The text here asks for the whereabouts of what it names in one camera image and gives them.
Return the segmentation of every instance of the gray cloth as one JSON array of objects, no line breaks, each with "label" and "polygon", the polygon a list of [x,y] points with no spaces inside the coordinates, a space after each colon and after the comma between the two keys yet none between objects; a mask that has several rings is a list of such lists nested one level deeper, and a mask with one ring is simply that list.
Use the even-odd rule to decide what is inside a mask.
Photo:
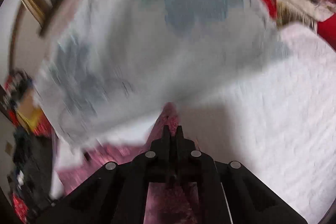
[{"label": "gray cloth", "polygon": [[85,0],[36,89],[78,145],[286,55],[260,0]]}]

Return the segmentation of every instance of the pink fabric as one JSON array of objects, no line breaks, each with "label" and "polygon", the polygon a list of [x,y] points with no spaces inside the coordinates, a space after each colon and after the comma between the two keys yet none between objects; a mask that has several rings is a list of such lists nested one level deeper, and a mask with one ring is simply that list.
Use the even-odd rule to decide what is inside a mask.
[{"label": "pink fabric", "polygon": [[[103,145],[88,151],[90,161],[81,167],[58,172],[65,194],[71,193],[90,175],[108,161],[123,164],[149,150],[153,140],[161,138],[164,125],[169,126],[171,135],[176,133],[179,118],[175,106],[167,103],[148,137],[145,145],[122,146]],[[148,187],[144,224],[193,224],[197,223],[198,193],[196,183],[167,188],[164,183],[150,183]]]}]

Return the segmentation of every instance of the metal rivet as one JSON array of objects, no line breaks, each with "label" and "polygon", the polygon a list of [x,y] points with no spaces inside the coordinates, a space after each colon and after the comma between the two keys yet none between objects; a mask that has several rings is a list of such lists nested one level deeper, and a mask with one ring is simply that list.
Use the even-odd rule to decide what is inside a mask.
[{"label": "metal rivet", "polygon": [[114,162],[108,162],[106,165],[105,165],[105,168],[107,170],[113,170],[114,168],[116,167],[116,164]]},{"label": "metal rivet", "polygon": [[239,169],[241,167],[241,164],[239,161],[233,161],[230,163],[231,167],[234,169]]},{"label": "metal rivet", "polygon": [[194,151],[191,151],[191,156],[195,157],[195,158],[198,158],[202,155],[201,152],[199,152],[198,150],[194,150]]},{"label": "metal rivet", "polygon": [[148,151],[148,152],[146,152],[146,154],[145,154],[145,156],[147,157],[147,158],[154,158],[155,157],[155,152],[154,151]]}]

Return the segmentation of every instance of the white sheet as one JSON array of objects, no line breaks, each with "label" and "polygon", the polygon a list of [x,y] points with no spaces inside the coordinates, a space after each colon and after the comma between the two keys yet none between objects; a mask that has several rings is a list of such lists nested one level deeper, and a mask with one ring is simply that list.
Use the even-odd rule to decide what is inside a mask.
[{"label": "white sheet", "polygon": [[[316,224],[336,197],[336,54],[300,24],[281,34],[291,57],[179,106],[180,124],[203,152],[222,162],[239,160]],[[144,142],[157,116],[119,127],[99,141]],[[61,144],[55,168],[81,160],[79,148]],[[60,190],[54,180],[52,195]]]}]

